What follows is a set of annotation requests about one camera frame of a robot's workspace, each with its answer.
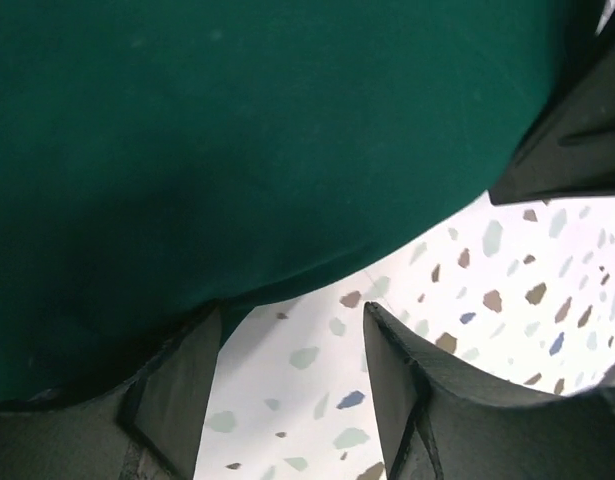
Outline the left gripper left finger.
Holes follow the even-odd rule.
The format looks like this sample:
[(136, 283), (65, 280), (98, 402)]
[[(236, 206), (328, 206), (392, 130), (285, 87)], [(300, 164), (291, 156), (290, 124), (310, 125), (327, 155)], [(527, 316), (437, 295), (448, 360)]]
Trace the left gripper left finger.
[(0, 479), (191, 479), (221, 344), (214, 305), (73, 387), (0, 407)]

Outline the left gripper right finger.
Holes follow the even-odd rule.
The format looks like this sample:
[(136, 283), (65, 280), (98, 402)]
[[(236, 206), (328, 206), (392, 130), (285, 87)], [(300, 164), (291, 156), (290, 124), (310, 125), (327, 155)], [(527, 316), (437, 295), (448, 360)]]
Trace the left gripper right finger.
[(543, 393), (419, 337), (381, 305), (363, 316), (390, 479), (615, 479), (615, 387)]

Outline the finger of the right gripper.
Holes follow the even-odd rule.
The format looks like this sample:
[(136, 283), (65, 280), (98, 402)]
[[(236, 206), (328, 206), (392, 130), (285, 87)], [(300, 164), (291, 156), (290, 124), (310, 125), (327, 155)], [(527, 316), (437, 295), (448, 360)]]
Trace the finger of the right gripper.
[(615, 196), (615, 19), (597, 47), (490, 188), (492, 204)]

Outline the green surgical drape cloth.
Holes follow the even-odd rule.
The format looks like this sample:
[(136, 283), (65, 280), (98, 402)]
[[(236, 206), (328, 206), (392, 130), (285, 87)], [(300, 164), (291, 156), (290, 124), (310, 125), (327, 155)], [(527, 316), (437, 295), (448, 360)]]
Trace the green surgical drape cloth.
[(0, 1), (0, 403), (489, 189), (600, 1)]

